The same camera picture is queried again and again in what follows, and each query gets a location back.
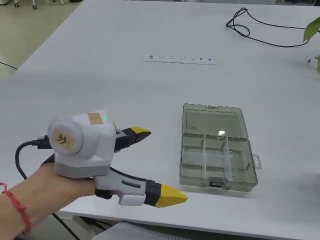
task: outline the clear plastic box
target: clear plastic box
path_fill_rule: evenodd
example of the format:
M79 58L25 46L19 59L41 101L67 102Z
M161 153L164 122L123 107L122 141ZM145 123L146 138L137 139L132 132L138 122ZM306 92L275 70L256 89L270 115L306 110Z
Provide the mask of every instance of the clear plastic box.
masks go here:
M258 184L240 108L183 105L180 184L237 192Z

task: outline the tan sticker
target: tan sticker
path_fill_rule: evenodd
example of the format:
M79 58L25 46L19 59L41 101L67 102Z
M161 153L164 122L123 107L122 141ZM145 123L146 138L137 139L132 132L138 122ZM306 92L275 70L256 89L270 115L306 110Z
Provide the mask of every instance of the tan sticker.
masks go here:
M51 140L67 150L72 150L75 146L75 139L69 134L61 131L59 128L54 130Z
M104 124L99 112L90 112L87 114L91 125Z

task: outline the box lid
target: box lid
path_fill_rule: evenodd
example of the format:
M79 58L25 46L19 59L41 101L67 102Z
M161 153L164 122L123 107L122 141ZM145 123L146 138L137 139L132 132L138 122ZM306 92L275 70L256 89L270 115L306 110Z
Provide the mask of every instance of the box lid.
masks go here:
M248 138L241 108L184 104L182 133Z

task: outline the red bracelet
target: red bracelet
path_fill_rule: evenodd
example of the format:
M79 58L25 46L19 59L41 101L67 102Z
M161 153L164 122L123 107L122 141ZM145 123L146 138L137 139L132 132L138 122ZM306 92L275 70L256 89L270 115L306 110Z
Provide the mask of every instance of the red bracelet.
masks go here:
M26 207L21 206L20 202L15 198L15 196L12 194L12 192L8 191L6 183L0 182L0 186L4 186L4 191L2 192L2 194L6 194L11 199L12 205L21 214L22 220L24 221L24 224L25 224L25 230L24 230L23 234L24 235L29 234L31 231L31 223L30 223L29 217L26 213Z

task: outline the power strip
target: power strip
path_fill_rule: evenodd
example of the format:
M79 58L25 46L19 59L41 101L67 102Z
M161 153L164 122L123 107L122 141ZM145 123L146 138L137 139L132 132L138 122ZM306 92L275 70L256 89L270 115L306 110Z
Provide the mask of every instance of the power strip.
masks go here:
M200 64L200 65L216 65L216 62L210 57L195 56L175 56L175 55L154 55L150 54L142 60L144 62L159 63L177 63L177 64Z

